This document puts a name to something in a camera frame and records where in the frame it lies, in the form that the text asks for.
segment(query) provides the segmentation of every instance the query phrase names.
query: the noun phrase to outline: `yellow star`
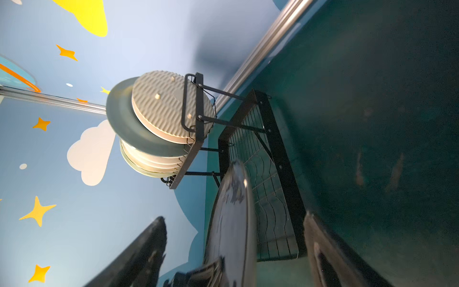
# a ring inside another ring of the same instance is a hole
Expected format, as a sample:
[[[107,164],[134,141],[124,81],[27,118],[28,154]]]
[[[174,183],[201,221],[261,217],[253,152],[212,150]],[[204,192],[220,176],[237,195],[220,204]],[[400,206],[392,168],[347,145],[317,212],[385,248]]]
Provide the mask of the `yellow star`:
[[[46,131],[46,127],[51,123],[51,121],[44,121],[41,118],[38,118],[38,124],[36,124],[34,129],[42,129]]]
[[[50,210],[51,208],[56,207],[56,205],[49,205],[49,206],[41,206],[40,200],[38,200],[38,197],[35,197],[35,206],[34,209],[32,210],[31,213],[27,214],[26,216],[20,218],[19,220],[27,219],[27,218],[33,218],[37,221],[38,226],[41,227],[43,215],[45,214],[46,211]]]
[[[102,88],[101,93],[106,93],[107,95],[110,93],[109,90],[106,90],[106,89],[104,89],[103,87],[101,87],[101,88]]]
[[[59,45],[56,45],[56,46],[61,50],[61,53],[59,54],[60,56],[69,57],[70,59],[74,59],[75,61],[78,62],[77,58],[75,58],[75,52],[74,51],[65,50],[64,48],[60,47]]]
[[[30,278],[29,283],[32,281],[40,281],[41,283],[45,282],[46,272],[50,269],[51,266],[41,268],[40,266],[35,266],[35,274]]]

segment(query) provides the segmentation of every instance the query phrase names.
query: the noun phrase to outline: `painted wall mural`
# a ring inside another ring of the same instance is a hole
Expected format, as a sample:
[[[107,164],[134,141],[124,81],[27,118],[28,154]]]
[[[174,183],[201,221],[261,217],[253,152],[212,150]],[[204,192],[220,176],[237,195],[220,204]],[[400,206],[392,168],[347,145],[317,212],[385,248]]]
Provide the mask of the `painted wall mural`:
[[[105,120],[97,127],[85,130],[69,148],[68,163],[81,171],[81,179],[86,185],[95,186],[104,177],[114,140],[115,132]]]
[[[201,265],[205,178],[172,191],[137,173],[104,115],[6,98],[0,135],[1,286],[81,287],[158,216],[168,233],[159,286]],[[205,170],[207,153],[193,165]]]
[[[60,7],[72,13],[78,22],[92,34],[107,36],[107,20],[102,0],[53,0]]]
[[[41,92],[35,79],[18,65],[0,55],[0,83]]]
[[[101,105],[114,85],[152,70],[200,72],[207,85],[223,88],[279,15],[276,5],[1,1],[0,54],[12,65],[0,64],[16,74],[0,69],[0,84]]]

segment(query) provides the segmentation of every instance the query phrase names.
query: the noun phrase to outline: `stacked plates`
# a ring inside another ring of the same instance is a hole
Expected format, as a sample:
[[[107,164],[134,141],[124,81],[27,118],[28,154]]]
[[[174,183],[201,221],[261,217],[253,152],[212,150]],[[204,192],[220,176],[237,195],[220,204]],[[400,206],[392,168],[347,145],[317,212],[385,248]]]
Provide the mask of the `stacked plates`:
[[[120,137],[123,158],[137,172],[151,177],[177,174],[195,134],[180,124],[185,78],[154,71],[117,84],[107,98],[107,118]],[[188,82],[185,124],[194,126],[196,86]],[[204,97],[204,115],[214,117]],[[205,125],[207,135],[212,124]]]

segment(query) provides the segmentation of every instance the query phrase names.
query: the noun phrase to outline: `orange outline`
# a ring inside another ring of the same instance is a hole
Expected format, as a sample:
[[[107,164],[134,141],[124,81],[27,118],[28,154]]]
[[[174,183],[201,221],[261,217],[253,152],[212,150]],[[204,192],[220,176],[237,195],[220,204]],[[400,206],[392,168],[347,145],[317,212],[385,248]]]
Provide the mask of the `orange outline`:
[[[34,84],[30,83],[29,81],[24,79],[21,75],[17,74],[16,72],[14,72],[14,71],[10,70],[9,68],[3,66],[2,64],[0,64],[0,69],[2,69],[3,71],[7,72],[8,74],[10,74],[11,76],[15,77],[16,79],[20,80],[21,82],[23,82],[27,86],[31,87],[33,89],[33,91],[35,91],[37,93],[41,93],[40,89],[37,88],[37,86],[35,86]]]

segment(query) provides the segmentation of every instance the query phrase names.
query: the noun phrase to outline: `black metal wire rack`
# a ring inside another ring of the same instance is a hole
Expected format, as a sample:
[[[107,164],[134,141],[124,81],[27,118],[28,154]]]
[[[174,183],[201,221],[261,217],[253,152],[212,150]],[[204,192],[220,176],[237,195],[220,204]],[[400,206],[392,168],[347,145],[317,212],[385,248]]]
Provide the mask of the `black metal wire rack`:
[[[193,78],[196,90],[196,124],[185,125],[187,81]],[[204,115],[204,92],[214,91],[242,101],[230,121]],[[218,138],[218,148],[202,148],[204,125],[223,124],[225,129]],[[235,159],[244,162],[250,176],[257,214],[257,256],[259,261],[293,259],[306,254],[302,221],[306,215],[303,201],[293,175],[284,143],[274,118],[269,97],[252,90],[247,97],[239,97],[203,84],[200,73],[185,76],[182,107],[182,127],[194,133],[194,139],[185,160],[174,176],[162,179],[170,189],[177,188],[185,175],[225,175]],[[191,172],[191,163],[200,150],[218,152],[219,172]]]
[[[258,106],[242,122],[263,127]],[[249,173],[257,214],[259,261],[294,258],[299,252],[279,174],[268,152],[270,146],[262,144],[267,142],[265,134],[244,129],[236,129],[228,142],[230,161],[242,160]]]

